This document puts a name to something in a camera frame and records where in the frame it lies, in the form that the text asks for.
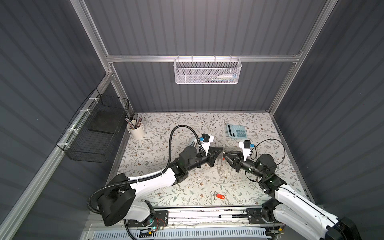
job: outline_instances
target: floral tablecloth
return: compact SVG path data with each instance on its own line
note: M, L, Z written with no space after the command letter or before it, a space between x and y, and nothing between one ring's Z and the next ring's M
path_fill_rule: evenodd
M144 175L162 169L168 160L168 141L171 130L179 124L192 127L198 136L209 133L215 136L211 146L224 147L225 151L241 151L238 140L230 138L226 124L243 125L251 143L265 139L280 139L268 113L145 113L143 123L146 135L136 140L130 137L118 173L127 177ZM186 147L193 134L187 128L176 129L172 137L172 161ZM257 147L258 156L269 153L278 163L283 157L283 147L277 141L266 141ZM260 205L270 197L264 194L257 183L249 181L243 170L237 173L223 161L218 173L219 160L211 168L207 164L189 172L189 177L180 184L163 187L142 197L152 205ZM276 173L297 192L303 188L289 161L278 165ZM216 193L225 199L216 197Z

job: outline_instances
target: calculator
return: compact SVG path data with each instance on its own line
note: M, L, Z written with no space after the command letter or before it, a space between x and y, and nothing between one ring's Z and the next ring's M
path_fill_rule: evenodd
M247 132L244 126L227 124L228 135L234 139L247 140Z

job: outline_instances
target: pen holder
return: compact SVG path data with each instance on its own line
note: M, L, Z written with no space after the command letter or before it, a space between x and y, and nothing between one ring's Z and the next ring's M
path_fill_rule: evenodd
M136 120L132 120L131 122L133 123L133 125L136 124ZM129 133L133 136L134 139L142 139L145 135L143 122L141 122L141 126L136 128L136 129L132 129L129 126L129 124L127 125L127 128L128 128Z

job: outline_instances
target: gray wall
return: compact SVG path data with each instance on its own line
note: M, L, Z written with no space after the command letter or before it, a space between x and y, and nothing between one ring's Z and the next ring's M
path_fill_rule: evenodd
M176 84L173 63L115 63L135 112L267 110L292 63L243 63L238 84Z
M297 54L324 2L86 0L109 55ZM268 110L291 66L243 63L238 84L180 86L172 64L114 65L137 112Z
M318 204L384 229L384 1L339 0L275 118Z
M1 1L0 36L3 222L105 72L69 1ZM108 168L65 158L15 239L42 239L55 230L74 236L88 193L104 183Z

